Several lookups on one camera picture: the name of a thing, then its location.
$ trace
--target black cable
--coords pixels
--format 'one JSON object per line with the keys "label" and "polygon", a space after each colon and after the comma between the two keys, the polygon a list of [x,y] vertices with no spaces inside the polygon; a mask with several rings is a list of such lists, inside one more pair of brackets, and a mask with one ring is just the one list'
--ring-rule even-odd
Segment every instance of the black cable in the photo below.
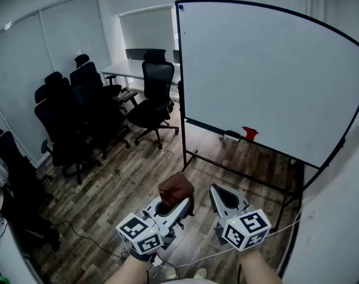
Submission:
{"label": "black cable", "polygon": [[74,230],[74,227],[73,227],[72,223],[70,223],[69,221],[64,221],[64,222],[59,223],[59,224],[53,224],[53,226],[58,227],[58,226],[60,226],[60,225],[62,225],[62,224],[64,224],[64,223],[69,223],[70,227],[72,227],[73,232],[74,232],[78,237],[91,240],[91,241],[93,241],[101,250],[105,251],[106,253],[110,254],[111,256],[118,257],[119,259],[125,260],[125,258],[124,258],[123,256],[118,256],[118,255],[116,255],[116,254],[110,253],[108,250],[106,250],[106,249],[104,249],[103,247],[101,247],[101,246],[100,246],[97,242],[95,242],[92,238],[84,237],[84,236],[78,234],[78,233]]}
{"label": "black cable", "polygon": [[6,232],[7,226],[8,226],[8,222],[7,222],[6,226],[4,227],[3,233],[0,235],[0,238],[1,238],[1,237],[4,235],[4,233]]}
{"label": "black cable", "polygon": [[172,266],[172,267],[174,268],[174,270],[175,270],[175,277],[176,277],[177,279],[179,279],[179,278],[180,278],[180,274],[179,274],[179,272],[178,272],[178,269],[177,269],[173,264],[170,264],[168,261],[165,261],[164,259],[160,258],[159,255],[158,255],[158,253],[157,253],[156,255],[158,256],[158,258],[159,258],[161,261],[165,262],[166,264],[168,264],[168,265],[170,265],[170,266]]}
{"label": "black cable", "polygon": [[123,257],[123,253],[129,253],[128,251],[123,251],[120,256],[124,259],[124,260],[127,260],[127,258]]}
{"label": "black cable", "polygon": [[240,284],[240,271],[241,271],[241,264],[239,264],[239,271],[238,271],[238,284]]}

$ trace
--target marker cube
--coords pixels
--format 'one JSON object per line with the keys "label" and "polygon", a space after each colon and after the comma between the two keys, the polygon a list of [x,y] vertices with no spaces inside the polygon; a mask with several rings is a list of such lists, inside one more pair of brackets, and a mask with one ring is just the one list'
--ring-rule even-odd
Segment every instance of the marker cube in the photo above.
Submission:
{"label": "marker cube", "polygon": [[239,251],[264,241],[271,228],[262,209],[226,221],[222,238]]}
{"label": "marker cube", "polygon": [[139,254],[154,253],[163,245],[159,230],[132,213],[116,226],[116,230],[123,241]]}

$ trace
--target brown object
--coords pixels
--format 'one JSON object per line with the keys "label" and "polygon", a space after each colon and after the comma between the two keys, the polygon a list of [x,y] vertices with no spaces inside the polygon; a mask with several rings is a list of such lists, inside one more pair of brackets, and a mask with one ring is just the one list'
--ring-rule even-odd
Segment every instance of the brown object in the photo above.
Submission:
{"label": "brown object", "polygon": [[165,213],[168,213],[184,199],[190,198],[188,214],[194,215],[194,187],[182,172],[175,173],[158,185]]}

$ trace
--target whiteboard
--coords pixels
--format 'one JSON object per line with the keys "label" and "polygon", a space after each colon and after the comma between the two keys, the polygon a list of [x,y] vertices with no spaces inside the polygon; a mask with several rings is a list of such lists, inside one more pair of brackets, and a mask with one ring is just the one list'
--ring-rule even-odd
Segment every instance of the whiteboard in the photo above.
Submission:
{"label": "whiteboard", "polygon": [[359,45],[258,5],[177,1],[185,117],[320,167],[359,107]]}

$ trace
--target white desk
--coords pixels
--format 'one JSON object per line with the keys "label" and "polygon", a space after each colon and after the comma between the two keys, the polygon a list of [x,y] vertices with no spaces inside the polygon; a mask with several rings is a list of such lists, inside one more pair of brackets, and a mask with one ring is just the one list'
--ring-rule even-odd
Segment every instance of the white desk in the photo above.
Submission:
{"label": "white desk", "polygon": [[[141,79],[144,80],[142,60],[122,60],[117,63],[107,66],[101,70],[103,75],[117,75],[124,77],[126,88],[129,91],[130,85],[127,78]],[[174,63],[174,75],[172,85],[178,85],[178,81],[181,80],[180,66],[178,63]]]}
{"label": "white desk", "polygon": [[[4,230],[0,226],[0,235]],[[9,226],[0,239],[0,272],[10,283],[42,284],[32,264],[20,252],[18,242]]]}

